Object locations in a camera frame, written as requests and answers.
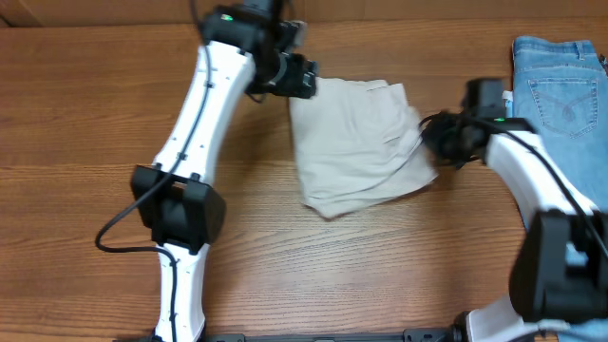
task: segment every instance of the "jeans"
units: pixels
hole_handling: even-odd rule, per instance
[[[526,118],[566,178],[608,211],[608,76],[593,46],[520,37],[513,64],[512,115]],[[608,340],[608,321],[574,330]],[[578,340],[560,336],[572,341]]]

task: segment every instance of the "cloth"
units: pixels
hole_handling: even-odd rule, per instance
[[[507,116],[526,118],[566,178],[608,210],[608,77],[592,44],[520,37],[513,44],[513,64],[513,105],[510,111],[507,105]],[[575,253],[568,251],[569,261]],[[608,341],[608,320],[573,330]],[[574,341],[560,336],[560,342]]]
[[[317,79],[290,99],[304,204],[326,219],[419,190],[436,174],[402,85]]]

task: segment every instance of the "beige cloth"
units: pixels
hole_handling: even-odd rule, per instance
[[[336,216],[419,190],[435,179],[420,118],[402,85],[317,79],[317,95],[290,99],[303,202]]]

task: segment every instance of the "wire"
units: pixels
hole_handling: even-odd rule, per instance
[[[246,92],[245,95],[247,95],[251,101],[255,102],[256,104],[263,104],[264,101],[266,101],[266,94],[262,94],[262,96],[257,99],[252,93],[250,92]]]
[[[549,173],[551,174],[551,177],[553,177],[553,180],[558,185],[558,187],[560,188],[560,190],[562,191],[563,195],[566,197],[566,199],[568,200],[570,205],[572,205],[572,207],[574,208],[575,212],[577,213],[577,216],[579,217],[579,219],[582,219],[584,225],[589,230],[589,233],[591,233],[591,235],[593,236],[593,239],[598,244],[601,252],[604,254],[604,256],[606,258],[608,258],[608,249],[606,248],[606,245],[602,241],[601,236],[598,233],[598,230],[594,227],[593,222],[587,216],[587,214],[584,212],[584,210],[582,210],[582,208],[580,207],[577,200],[574,198],[574,196],[572,195],[570,190],[568,190],[566,185],[561,180],[560,176],[558,176],[558,173],[553,169],[553,167],[549,163],[549,161],[547,161],[547,159],[539,151],[537,151],[536,148],[534,148],[532,145],[528,144],[527,142],[523,141],[515,134],[513,134],[505,129],[502,129],[495,124],[492,124],[492,123],[489,123],[487,121],[483,121],[483,120],[480,120],[477,118],[473,118],[470,116],[466,117],[466,119],[474,122],[478,126],[482,126],[484,128],[491,129],[491,130],[497,131],[499,133],[505,134],[506,136],[511,138],[516,143],[525,147],[528,151],[530,151],[530,153],[532,153],[536,158],[538,158],[541,161],[542,165],[544,165],[544,167],[547,169],[547,171],[549,171]]]
[[[422,128],[422,126],[425,125],[427,122],[429,122],[433,119],[436,119],[444,114],[445,113],[437,113],[437,114],[429,115],[429,116],[425,117],[420,123],[418,123],[418,127]]]
[[[191,10],[193,11],[193,17],[196,19],[195,23],[198,26],[199,18],[197,16],[198,12],[197,12],[196,0],[191,0],[190,4],[192,6]],[[202,43],[202,46],[205,50],[205,62],[207,65],[207,72],[206,72],[206,76],[205,76],[205,85],[204,85],[207,89],[205,90],[205,92],[202,96],[202,101],[200,103],[199,112],[192,125],[192,128],[190,129],[190,133],[188,134],[188,137],[183,145],[183,148],[181,149],[180,156],[185,155],[186,151],[188,150],[188,146],[190,145],[190,142],[192,141],[192,139],[194,137],[194,134],[195,134],[197,127],[199,125],[199,122],[200,122],[200,118],[202,117],[204,108],[207,105],[207,99],[209,98],[209,92],[210,92],[209,89],[211,88],[211,74],[213,73],[213,68],[211,65],[211,54],[209,52],[209,47],[207,45],[205,45],[204,43]],[[100,250],[102,250],[106,253],[154,252],[154,253],[160,253],[169,259],[169,261],[170,261],[169,264],[172,268],[172,278],[173,278],[173,280],[172,280],[173,287],[171,289],[171,304],[170,304],[171,307],[170,307],[170,315],[169,315],[169,320],[171,321],[171,334],[173,337],[173,342],[178,341],[178,330],[177,330],[177,326],[175,323],[175,317],[176,317],[175,302],[176,302],[176,295],[177,295],[177,289],[178,289],[178,266],[177,266],[177,261],[175,260],[173,255],[169,251],[167,251],[163,248],[158,248],[158,247],[122,247],[122,248],[108,247],[108,246],[105,246],[102,244],[102,238],[104,237],[105,233],[107,233],[107,231],[110,230],[110,228],[112,228],[119,221],[124,219],[127,215],[129,215],[135,209],[140,207],[140,205],[142,205],[144,202],[150,200],[150,198],[152,198],[152,196],[154,196],[163,186],[165,186],[169,181],[171,181],[173,174],[180,167],[180,163],[181,163],[181,158],[178,158],[176,160],[175,164],[173,165],[173,167],[171,167],[171,170],[169,172],[167,172],[159,182],[157,182],[152,188],[150,188],[148,191],[146,191],[141,197],[139,197],[137,200],[135,200],[133,203],[131,203],[129,206],[127,206],[124,210],[122,210],[121,213],[119,213],[113,219],[111,219],[108,223],[106,223],[105,226],[99,231],[99,233],[95,237],[95,246],[97,246],[97,248],[99,248]]]
[[[192,24],[195,25],[195,28],[197,29],[197,32],[199,33],[200,41],[203,44],[205,44],[205,38],[202,34],[202,30],[200,30],[200,27],[199,27],[200,20],[199,20],[198,0],[189,0],[189,3],[190,3],[190,16],[192,18]]]

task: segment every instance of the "black joint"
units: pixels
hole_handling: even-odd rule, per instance
[[[446,342],[468,342],[466,334],[466,317],[470,312],[459,313],[454,319],[454,324],[449,327],[449,334]]]
[[[426,342],[426,341],[450,341],[451,331],[444,328],[428,329],[405,329],[403,331],[403,341]]]
[[[138,166],[131,180],[135,199],[157,185],[167,174],[161,170]],[[150,200],[138,209],[143,225],[152,229],[152,240],[187,248],[191,255],[219,235],[226,215],[225,200],[208,184],[173,176]],[[173,186],[175,182],[185,186]]]
[[[600,229],[608,216],[589,219],[595,220],[601,239],[608,243]],[[587,229],[576,215],[558,210],[536,213],[509,278],[511,304],[524,322],[550,318],[577,324],[608,318],[608,260]],[[570,242],[586,252],[586,265],[567,262],[564,251]]]
[[[114,342],[162,342],[162,338],[159,336],[146,336],[138,339],[129,339],[129,340],[114,340]]]

